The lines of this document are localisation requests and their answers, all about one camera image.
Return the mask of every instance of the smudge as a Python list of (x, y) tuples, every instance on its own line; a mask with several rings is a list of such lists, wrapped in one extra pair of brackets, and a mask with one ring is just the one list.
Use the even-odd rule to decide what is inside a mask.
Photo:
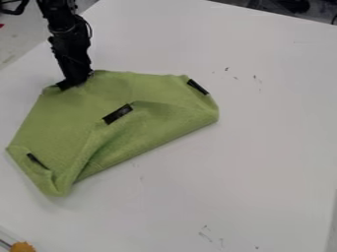
[(14, 57), (15, 57), (14, 55), (11, 55), (7, 59), (5, 59), (2, 63), (6, 64), (6, 63), (10, 62), (12, 59), (14, 59)]
[(224, 238), (220, 238), (220, 246), (221, 246), (221, 248), (225, 248)]
[(208, 242), (213, 242), (213, 240), (210, 237), (208, 237), (205, 233), (199, 232), (198, 234), (199, 236), (201, 236), (203, 239), (207, 240)]

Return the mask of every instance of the yellow object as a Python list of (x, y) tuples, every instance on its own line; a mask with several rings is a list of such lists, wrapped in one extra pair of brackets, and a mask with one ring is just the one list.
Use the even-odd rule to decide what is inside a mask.
[(10, 252), (36, 252), (27, 242), (17, 242), (11, 247)]

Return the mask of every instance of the table surface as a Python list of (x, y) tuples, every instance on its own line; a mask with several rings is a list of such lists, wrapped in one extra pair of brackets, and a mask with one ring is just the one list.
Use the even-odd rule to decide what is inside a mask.
[[(67, 198), (41, 195), (3, 151), (1, 225), (48, 252), (329, 250), (336, 27), (198, 0), (101, 0), (85, 17), (95, 69), (187, 74), (221, 119)], [(1, 150), (61, 78), (46, 42), (0, 72)]]

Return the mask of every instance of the green cloth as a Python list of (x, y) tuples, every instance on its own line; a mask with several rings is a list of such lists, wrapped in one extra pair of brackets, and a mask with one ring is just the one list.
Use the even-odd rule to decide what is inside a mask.
[[(75, 182), (216, 122), (218, 106), (189, 80), (96, 71), (80, 87), (48, 87), (7, 151), (40, 191), (65, 196)], [(125, 104), (132, 111), (103, 120)]]

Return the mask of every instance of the floor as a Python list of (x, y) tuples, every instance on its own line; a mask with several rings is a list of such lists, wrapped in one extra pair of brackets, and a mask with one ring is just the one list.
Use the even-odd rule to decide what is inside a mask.
[[(79, 12), (83, 12), (99, 0), (78, 0)], [(0, 16), (0, 69), (13, 63), (49, 37), (47, 23), (34, 0), (31, 0), (22, 16)]]

